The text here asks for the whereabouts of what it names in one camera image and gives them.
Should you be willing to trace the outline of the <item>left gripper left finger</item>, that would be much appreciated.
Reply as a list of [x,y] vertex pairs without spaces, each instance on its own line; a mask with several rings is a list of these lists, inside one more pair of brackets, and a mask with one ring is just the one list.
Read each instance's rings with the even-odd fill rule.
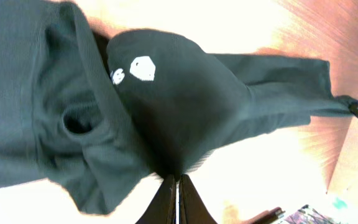
[[177,183],[173,175],[168,175],[136,224],[175,224],[176,196]]

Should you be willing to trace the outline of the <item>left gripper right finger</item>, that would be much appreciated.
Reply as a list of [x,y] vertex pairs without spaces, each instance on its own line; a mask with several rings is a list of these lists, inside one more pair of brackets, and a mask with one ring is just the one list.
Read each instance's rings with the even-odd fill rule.
[[179,224],[217,224],[187,174],[179,183]]

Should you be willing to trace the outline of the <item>black t-shirt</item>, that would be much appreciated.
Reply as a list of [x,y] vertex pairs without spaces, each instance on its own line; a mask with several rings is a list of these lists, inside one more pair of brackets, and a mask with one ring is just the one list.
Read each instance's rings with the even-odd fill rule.
[[0,188],[47,178],[111,213],[152,173],[314,116],[350,116],[329,62],[209,54],[151,29],[97,34],[72,2],[0,1]]

